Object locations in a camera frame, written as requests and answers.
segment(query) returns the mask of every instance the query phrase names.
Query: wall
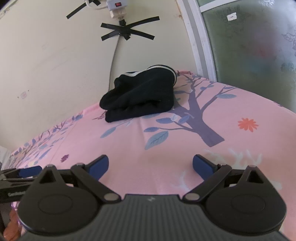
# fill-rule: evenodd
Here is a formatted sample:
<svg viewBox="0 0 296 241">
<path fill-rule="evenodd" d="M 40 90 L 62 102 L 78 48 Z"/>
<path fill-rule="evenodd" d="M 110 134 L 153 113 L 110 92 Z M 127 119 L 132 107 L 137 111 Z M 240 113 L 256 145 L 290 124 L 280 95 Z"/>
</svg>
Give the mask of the wall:
<svg viewBox="0 0 296 241">
<path fill-rule="evenodd" d="M 107 9 L 87 8 L 67 20 L 66 15 L 82 3 L 18 0 L 0 14 L 0 145 L 13 150 L 108 91 L 117 38 L 102 42 L 101 36 L 110 30 L 100 25 L 117 21 Z M 196 72 L 176 3 L 129 0 L 129 4 L 127 23 L 154 16 L 161 20 L 134 28 L 155 35 L 154 41 L 139 36 L 120 40 L 112 80 L 153 64 Z"/>
</svg>

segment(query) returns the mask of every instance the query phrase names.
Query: black electrical tape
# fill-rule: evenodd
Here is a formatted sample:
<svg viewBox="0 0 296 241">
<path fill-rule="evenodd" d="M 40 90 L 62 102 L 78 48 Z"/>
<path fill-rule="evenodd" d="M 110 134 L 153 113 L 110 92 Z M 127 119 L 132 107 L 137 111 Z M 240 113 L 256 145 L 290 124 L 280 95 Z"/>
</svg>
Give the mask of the black electrical tape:
<svg viewBox="0 0 296 241">
<path fill-rule="evenodd" d="M 123 27 L 126 26 L 126 21 L 124 19 L 119 20 L 118 22 L 120 26 L 123 26 Z M 119 35 L 124 37 L 125 40 L 129 40 L 131 38 L 131 34 L 119 34 Z"/>
<path fill-rule="evenodd" d="M 155 36 L 153 36 L 153 35 L 143 33 L 143 32 L 137 31 L 137 30 L 130 29 L 127 26 L 122 27 L 122 26 L 102 23 L 101 27 L 102 28 L 108 28 L 108 29 L 115 29 L 118 32 L 117 34 L 134 34 L 134 35 L 138 35 L 138 36 L 148 38 L 148 39 L 151 39 L 151 40 L 153 40 L 155 38 Z"/>
<path fill-rule="evenodd" d="M 93 3 L 96 4 L 97 6 L 99 6 L 101 4 L 101 2 L 99 0 L 93 0 Z"/>
<path fill-rule="evenodd" d="M 89 0 L 89 3 L 91 3 L 91 2 L 94 2 L 97 6 L 101 4 L 101 2 L 99 0 Z M 83 3 L 78 8 L 76 8 L 73 12 L 71 12 L 70 14 L 68 14 L 67 15 L 67 19 L 69 19 L 70 17 L 72 17 L 74 14 L 78 13 L 84 7 L 86 7 L 86 3 Z"/>
<path fill-rule="evenodd" d="M 141 20 L 141 21 L 138 21 L 138 22 L 134 22 L 134 23 L 128 24 L 124 28 L 130 29 L 132 27 L 135 27 L 135 26 L 138 26 L 138 25 L 141 25 L 141 24 L 144 24 L 144 23 L 150 23 L 150 22 L 154 22 L 154 21 L 158 21 L 158 20 L 160 20 L 160 18 L 158 16 L 157 17 L 152 17 L 152 18 L 147 18 L 147 19 L 144 19 L 144 20 Z M 106 28 L 106 25 L 107 24 L 102 23 L 101 27 Z M 120 34 L 120 32 L 121 32 L 121 30 L 119 30 L 119 31 L 113 31 L 113 32 L 111 32 L 109 34 L 106 34 L 106 35 L 102 36 L 102 41 L 104 41 L 104 40 L 106 40 L 108 38 L 111 38 L 113 36 L 116 36 L 116 35 Z M 155 36 L 153 36 L 153 35 L 150 35 L 150 34 L 146 34 L 146 35 L 148 35 L 149 36 L 148 38 L 151 39 L 151 40 L 153 40 L 155 38 Z"/>
<path fill-rule="evenodd" d="M 128 24 L 127 27 L 132 28 L 132 27 L 144 24 L 144 23 L 150 23 L 150 22 L 154 22 L 154 21 L 158 21 L 158 20 L 160 20 L 159 16 L 152 17 L 152 18 L 146 18 L 144 20 Z"/>
</svg>

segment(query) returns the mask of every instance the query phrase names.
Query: cable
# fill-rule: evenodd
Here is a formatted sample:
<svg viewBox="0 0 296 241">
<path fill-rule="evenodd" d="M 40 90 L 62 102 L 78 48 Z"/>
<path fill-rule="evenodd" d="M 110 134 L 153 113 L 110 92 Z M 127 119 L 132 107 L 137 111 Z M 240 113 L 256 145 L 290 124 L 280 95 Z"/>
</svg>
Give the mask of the cable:
<svg viewBox="0 0 296 241">
<path fill-rule="evenodd" d="M 110 67 L 110 73 L 109 73 L 109 90 L 111 90 L 111 84 L 112 84 L 112 82 L 111 82 L 111 72 L 112 72 L 112 69 L 113 69 L 113 62 L 114 62 L 115 54 L 116 54 L 116 51 L 117 51 L 117 48 L 118 48 L 119 39 L 120 39 L 120 35 L 117 38 L 115 50 L 114 50 L 113 57 L 112 57 L 112 62 L 111 62 L 111 67 Z"/>
<path fill-rule="evenodd" d="M 108 5 L 103 6 L 103 7 L 97 7 L 97 8 L 92 7 L 92 6 L 90 5 L 90 3 L 89 3 L 89 0 L 85 0 L 85 3 L 86 3 L 86 5 L 87 5 L 87 7 L 91 8 L 91 9 L 93 9 L 93 10 L 101 10 L 101 9 L 104 9 L 104 8 L 107 8 L 107 7 L 108 7 Z"/>
</svg>

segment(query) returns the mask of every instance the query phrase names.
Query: folded sock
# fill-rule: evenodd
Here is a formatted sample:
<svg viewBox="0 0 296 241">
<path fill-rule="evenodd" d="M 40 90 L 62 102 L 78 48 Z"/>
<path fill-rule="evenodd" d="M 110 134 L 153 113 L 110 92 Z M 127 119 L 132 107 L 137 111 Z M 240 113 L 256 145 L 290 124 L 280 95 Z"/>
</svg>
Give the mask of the folded sock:
<svg viewBox="0 0 296 241">
<path fill-rule="evenodd" d="M 122 74 L 115 79 L 115 88 L 100 101 L 100 107 L 107 110 L 106 121 L 169 111 L 174 105 L 173 86 L 176 81 L 176 72 L 165 65 Z"/>
</svg>

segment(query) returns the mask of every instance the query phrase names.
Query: bed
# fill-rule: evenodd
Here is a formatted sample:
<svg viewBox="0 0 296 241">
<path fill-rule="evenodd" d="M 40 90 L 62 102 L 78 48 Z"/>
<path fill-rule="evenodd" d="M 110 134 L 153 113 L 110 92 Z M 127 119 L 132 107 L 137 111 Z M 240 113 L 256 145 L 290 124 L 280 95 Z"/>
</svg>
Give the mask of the bed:
<svg viewBox="0 0 296 241">
<path fill-rule="evenodd" d="M 195 154 L 235 169 L 256 165 L 285 200 L 281 231 L 296 240 L 296 114 L 254 93 L 177 74 L 172 110 L 107 123 L 95 104 L 19 147 L 8 168 L 66 169 L 106 154 L 110 166 L 100 181 L 124 197 L 184 195 L 203 181 L 192 168 Z"/>
</svg>

